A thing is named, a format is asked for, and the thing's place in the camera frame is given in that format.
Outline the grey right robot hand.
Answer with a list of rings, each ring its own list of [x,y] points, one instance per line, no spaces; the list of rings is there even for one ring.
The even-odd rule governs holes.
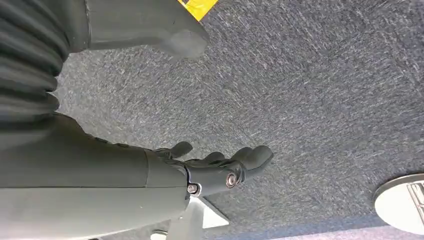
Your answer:
[[[0,237],[90,240],[180,216],[191,197],[260,174],[260,145],[180,161],[186,141],[148,149],[86,133],[53,95],[69,54],[150,45],[202,55],[208,33],[177,0],[0,3]]]

